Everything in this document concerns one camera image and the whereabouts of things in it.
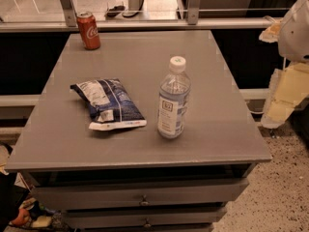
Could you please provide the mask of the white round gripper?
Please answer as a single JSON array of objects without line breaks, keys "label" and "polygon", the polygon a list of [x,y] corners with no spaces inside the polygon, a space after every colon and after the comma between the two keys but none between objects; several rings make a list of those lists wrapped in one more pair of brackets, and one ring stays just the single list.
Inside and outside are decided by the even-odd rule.
[{"label": "white round gripper", "polygon": [[[279,54],[293,62],[309,61],[309,0],[297,0],[282,21],[269,15],[270,25],[259,40],[277,43]],[[267,129],[283,125],[295,108],[309,96],[309,65],[292,63],[284,70],[275,69],[268,85],[261,124]]]}]

